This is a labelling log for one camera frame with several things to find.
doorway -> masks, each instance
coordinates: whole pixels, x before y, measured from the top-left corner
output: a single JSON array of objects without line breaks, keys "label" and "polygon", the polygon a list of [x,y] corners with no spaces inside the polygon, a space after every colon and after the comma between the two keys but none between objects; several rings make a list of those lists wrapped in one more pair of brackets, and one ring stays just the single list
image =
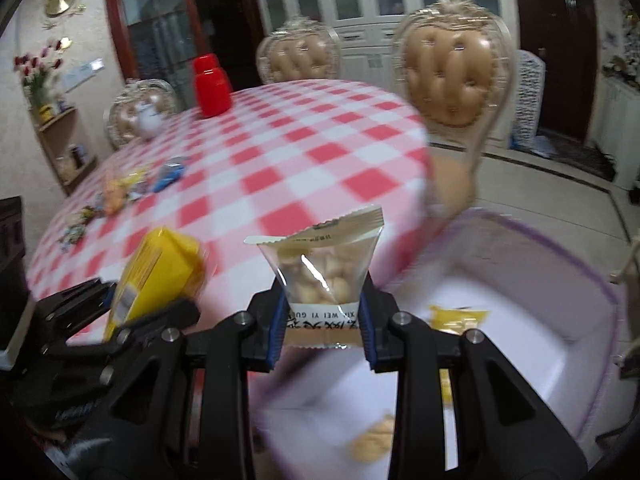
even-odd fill
[{"label": "doorway", "polygon": [[587,136],[597,72],[593,0],[518,0],[520,48],[546,63],[539,129],[580,143]]},{"label": "doorway", "polygon": [[257,0],[106,0],[125,78],[163,79],[182,108],[196,105],[193,59],[213,52],[234,90],[261,84],[255,50],[264,37]]}]

floral arrangement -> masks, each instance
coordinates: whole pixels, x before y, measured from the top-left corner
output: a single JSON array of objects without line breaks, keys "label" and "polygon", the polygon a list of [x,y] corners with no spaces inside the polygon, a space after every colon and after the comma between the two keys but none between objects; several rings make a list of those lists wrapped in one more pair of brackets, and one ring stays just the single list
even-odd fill
[{"label": "floral arrangement", "polygon": [[62,42],[49,40],[40,57],[25,54],[14,59],[14,70],[20,71],[22,86],[33,105],[39,110],[48,104],[45,84],[55,70],[62,66]]}]

red and white tablecloth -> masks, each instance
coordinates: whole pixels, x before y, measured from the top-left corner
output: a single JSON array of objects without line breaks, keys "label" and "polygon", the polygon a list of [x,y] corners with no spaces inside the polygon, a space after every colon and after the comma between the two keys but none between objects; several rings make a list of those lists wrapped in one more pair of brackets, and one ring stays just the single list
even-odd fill
[{"label": "red and white tablecloth", "polygon": [[[202,120],[188,110],[150,143],[114,153],[81,184],[40,241],[28,283],[44,298],[94,276],[117,280],[141,238],[156,226],[197,237],[217,264],[202,293],[198,327],[246,308],[273,271],[248,235],[288,235],[367,203],[383,207],[385,228],[371,264],[384,285],[412,260],[430,200],[428,137],[417,111],[364,83],[304,80],[233,94],[233,107]],[[57,242],[69,216],[93,203],[110,165],[125,171],[189,157],[180,182],[94,220],[68,253]],[[102,335],[105,318],[80,340]]]}]

tufted leather chair back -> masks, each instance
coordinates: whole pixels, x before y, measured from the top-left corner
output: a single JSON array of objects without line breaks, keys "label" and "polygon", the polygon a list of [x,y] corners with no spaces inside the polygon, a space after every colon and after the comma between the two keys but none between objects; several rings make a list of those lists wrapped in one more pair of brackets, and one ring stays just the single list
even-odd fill
[{"label": "tufted leather chair back", "polygon": [[256,53],[263,83],[299,79],[334,79],[340,62],[340,39],[322,23],[304,16],[289,20],[264,38]]},{"label": "tufted leather chair back", "polygon": [[402,20],[394,69],[428,129],[467,148],[475,170],[512,79],[514,47],[504,22],[473,0],[439,0]]},{"label": "tufted leather chair back", "polygon": [[171,116],[178,113],[178,99],[169,83],[161,79],[127,80],[122,93],[111,108],[104,112],[104,129],[109,142],[119,150],[138,136],[136,105],[152,103],[158,113]]}]

dark floor border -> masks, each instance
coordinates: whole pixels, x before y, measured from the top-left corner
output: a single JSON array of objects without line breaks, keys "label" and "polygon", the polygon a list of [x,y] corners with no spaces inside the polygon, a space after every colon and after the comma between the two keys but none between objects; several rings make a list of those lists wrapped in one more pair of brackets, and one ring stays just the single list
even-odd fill
[{"label": "dark floor border", "polygon": [[[465,149],[462,148],[461,146],[451,146],[450,144],[443,144],[440,142],[432,142],[431,146],[434,146],[436,148],[443,148],[444,150],[451,150],[452,152],[465,151]],[[584,186],[589,186],[589,187],[592,187],[593,189],[597,189],[598,191],[609,194],[609,190],[607,188],[598,186],[598,184],[593,184],[592,182],[587,182],[586,180],[583,180],[581,178],[560,173],[559,171],[556,171],[556,170],[550,170],[549,168],[542,168],[541,166],[536,166],[535,164],[531,164],[530,162],[524,162],[522,160],[514,160],[512,158],[509,158],[508,156],[495,155],[495,153],[483,153],[482,156],[484,156],[485,158],[494,158],[495,160],[501,160],[503,162],[510,162],[511,164],[517,164],[518,166],[524,166],[525,168],[531,168],[532,170],[543,171],[544,173],[549,173],[555,176],[559,176],[560,178],[572,180],[573,182],[577,182],[578,184],[583,184]]]},{"label": "dark floor border", "polygon": [[[444,150],[451,150],[452,152],[465,151],[465,149],[462,148],[461,146],[451,146],[450,144],[443,144],[441,142],[432,142],[431,146],[434,146],[436,148],[442,148]],[[625,219],[622,216],[622,212],[620,211],[620,208],[618,207],[618,204],[616,203],[616,200],[613,198],[613,195],[611,194],[609,189],[606,189],[605,187],[602,187],[602,186],[598,186],[597,184],[593,184],[591,182],[587,182],[586,180],[583,180],[581,178],[560,173],[559,171],[556,171],[556,170],[550,170],[549,168],[542,168],[541,166],[536,166],[535,164],[531,164],[530,162],[524,162],[522,160],[514,160],[507,156],[495,155],[495,153],[483,153],[482,156],[486,158],[494,158],[495,160],[501,160],[503,162],[510,162],[511,164],[517,164],[518,166],[525,166],[526,168],[531,168],[532,170],[543,171],[544,173],[549,173],[555,176],[559,176],[560,178],[565,178],[567,180],[571,180],[573,182],[577,182],[578,184],[583,184],[584,186],[588,186],[593,189],[597,189],[598,191],[601,191],[603,193],[606,193],[607,196],[609,197],[609,200],[611,200],[611,205],[613,206],[613,209],[616,212],[616,215],[618,216],[620,225],[622,225],[622,231],[625,234],[626,242],[628,244],[631,243],[631,236],[629,234],[629,229],[626,227]]]}]

